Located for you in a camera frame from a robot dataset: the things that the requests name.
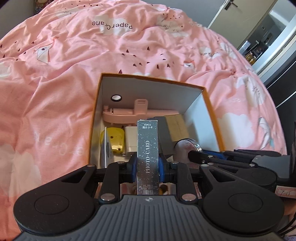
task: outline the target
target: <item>pink stapler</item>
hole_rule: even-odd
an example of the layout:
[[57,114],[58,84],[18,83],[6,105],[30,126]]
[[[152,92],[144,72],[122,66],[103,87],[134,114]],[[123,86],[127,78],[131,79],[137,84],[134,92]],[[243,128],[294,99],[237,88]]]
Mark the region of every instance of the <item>pink stapler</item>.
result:
[[136,99],[134,109],[114,109],[104,105],[103,120],[114,124],[136,124],[155,116],[177,115],[175,110],[148,110],[148,100]]

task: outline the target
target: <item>gray ridged cover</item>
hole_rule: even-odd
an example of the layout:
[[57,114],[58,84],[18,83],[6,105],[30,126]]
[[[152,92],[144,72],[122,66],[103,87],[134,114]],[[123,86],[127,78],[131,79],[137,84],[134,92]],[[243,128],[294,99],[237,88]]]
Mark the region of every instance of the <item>gray ridged cover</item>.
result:
[[88,224],[65,235],[38,237],[22,233],[17,241],[276,241],[275,233],[236,237],[212,227],[199,209],[177,202],[174,196],[125,195],[116,204],[103,205]]

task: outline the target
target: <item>metal screw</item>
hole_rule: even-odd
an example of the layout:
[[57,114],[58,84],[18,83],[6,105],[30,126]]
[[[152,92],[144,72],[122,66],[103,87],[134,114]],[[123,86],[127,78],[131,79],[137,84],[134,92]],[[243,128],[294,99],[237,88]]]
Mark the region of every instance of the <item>metal screw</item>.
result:
[[112,193],[104,193],[101,195],[101,199],[104,201],[112,201],[115,198],[114,194]]
[[184,201],[193,201],[193,200],[196,199],[196,196],[194,194],[191,194],[191,193],[186,193],[186,194],[182,195],[182,199]]

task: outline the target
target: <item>pink fabric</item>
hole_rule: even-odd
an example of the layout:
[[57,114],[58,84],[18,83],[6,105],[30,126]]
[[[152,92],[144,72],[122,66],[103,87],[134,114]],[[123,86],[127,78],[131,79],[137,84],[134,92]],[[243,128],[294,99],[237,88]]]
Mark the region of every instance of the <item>pink fabric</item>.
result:
[[286,154],[273,101],[223,37],[179,9],[55,0],[0,41],[0,240],[17,197],[87,163],[102,72],[205,86],[226,148]]

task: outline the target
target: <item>white label with red border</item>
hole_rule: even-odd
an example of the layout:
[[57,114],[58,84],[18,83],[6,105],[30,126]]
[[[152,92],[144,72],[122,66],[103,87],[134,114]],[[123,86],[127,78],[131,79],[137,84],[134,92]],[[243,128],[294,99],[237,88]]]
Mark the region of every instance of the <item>white label with red border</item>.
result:
[[280,197],[289,197],[296,199],[296,188],[294,187],[284,187],[276,186],[275,194]]

